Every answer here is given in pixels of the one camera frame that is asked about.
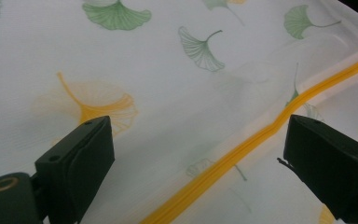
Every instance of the yellow edge trim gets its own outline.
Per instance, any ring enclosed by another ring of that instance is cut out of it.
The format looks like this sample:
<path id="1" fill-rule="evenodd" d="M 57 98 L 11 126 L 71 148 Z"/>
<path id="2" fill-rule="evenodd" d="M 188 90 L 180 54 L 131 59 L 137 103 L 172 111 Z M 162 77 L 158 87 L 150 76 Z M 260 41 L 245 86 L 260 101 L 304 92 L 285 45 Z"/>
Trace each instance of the yellow edge trim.
<path id="1" fill-rule="evenodd" d="M 358 74 L 358 63 L 318 83 L 299 94 L 269 126 L 258 131 L 250 138 L 233 148 L 209 169 L 194 178 L 174 194 L 160 208 L 146 217 L 141 223 L 169 223 L 185 211 L 221 176 L 242 160 L 249 152 L 280 130 L 289 117 L 309 99 L 330 87 Z"/>

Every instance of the yellow zipper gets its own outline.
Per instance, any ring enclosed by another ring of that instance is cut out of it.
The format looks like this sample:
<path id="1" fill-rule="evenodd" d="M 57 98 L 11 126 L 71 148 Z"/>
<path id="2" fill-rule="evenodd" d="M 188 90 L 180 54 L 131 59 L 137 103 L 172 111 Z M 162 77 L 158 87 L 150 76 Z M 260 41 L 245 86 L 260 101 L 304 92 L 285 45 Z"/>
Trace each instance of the yellow zipper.
<path id="1" fill-rule="evenodd" d="M 170 223 L 185 211 L 199 196 L 202 195 L 220 177 L 242 160 L 273 134 L 280 130 L 289 117 L 315 95 L 331 88 L 338 83 L 358 74 L 358 63 L 333 75 L 299 94 L 269 126 L 261 129 L 250 138 L 233 148 L 209 169 L 194 178 L 190 183 L 176 192 L 167 202 L 146 217 L 141 223 Z"/>

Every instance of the yellow ginkgo leaf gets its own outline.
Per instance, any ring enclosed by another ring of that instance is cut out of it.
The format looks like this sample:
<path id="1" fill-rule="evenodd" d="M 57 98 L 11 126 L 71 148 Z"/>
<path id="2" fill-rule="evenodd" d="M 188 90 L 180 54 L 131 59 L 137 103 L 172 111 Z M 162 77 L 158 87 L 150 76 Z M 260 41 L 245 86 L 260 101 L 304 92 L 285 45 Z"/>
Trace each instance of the yellow ginkgo leaf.
<path id="1" fill-rule="evenodd" d="M 79 124 L 107 115 L 111 119 L 113 136 L 130 128 L 138 111 L 132 97 L 122 89 L 99 81 L 66 83 L 61 73 L 57 76 L 63 88 L 39 97 L 34 104 L 35 110 L 63 112 L 77 118 Z"/>
<path id="2" fill-rule="evenodd" d="M 322 212 L 319 215 L 319 224 L 333 224 L 334 223 L 334 216 L 331 214 L 330 210 L 324 204 L 322 207 Z"/>
<path id="3" fill-rule="evenodd" d="M 246 0 L 227 0 L 228 3 L 232 4 L 243 4 Z"/>

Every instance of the small black object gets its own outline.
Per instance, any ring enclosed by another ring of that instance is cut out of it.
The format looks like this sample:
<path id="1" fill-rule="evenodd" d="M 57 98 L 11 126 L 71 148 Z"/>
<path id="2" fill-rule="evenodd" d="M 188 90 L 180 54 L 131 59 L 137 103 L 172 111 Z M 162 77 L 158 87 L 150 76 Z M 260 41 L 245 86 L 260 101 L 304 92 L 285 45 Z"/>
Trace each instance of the small black object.
<path id="1" fill-rule="evenodd" d="M 292 115 L 280 163 L 292 169 L 336 219 L 358 223 L 358 142 L 316 119 Z"/>
<path id="2" fill-rule="evenodd" d="M 0 176 L 0 224 L 80 222 L 115 160 L 109 117 L 74 129 L 36 162 L 36 174 Z"/>

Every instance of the yellow strip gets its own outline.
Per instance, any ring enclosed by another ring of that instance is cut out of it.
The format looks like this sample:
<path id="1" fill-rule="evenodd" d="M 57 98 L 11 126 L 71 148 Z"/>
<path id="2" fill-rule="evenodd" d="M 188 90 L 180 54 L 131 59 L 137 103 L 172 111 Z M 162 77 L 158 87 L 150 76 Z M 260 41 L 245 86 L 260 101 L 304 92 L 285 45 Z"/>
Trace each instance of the yellow strip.
<path id="1" fill-rule="evenodd" d="M 243 159 L 243 157 L 279 131 L 283 124 L 299 107 L 320 92 L 323 92 L 356 74 L 358 74 L 358 63 L 355 63 L 351 67 L 299 94 L 272 124 L 233 148 L 209 169 L 205 170 L 202 174 L 194 178 L 193 181 L 176 192 L 176 194 L 174 194 L 166 203 L 146 217 L 142 223 L 170 223 L 176 219 L 193 202 L 195 202 L 202 193 Z"/>

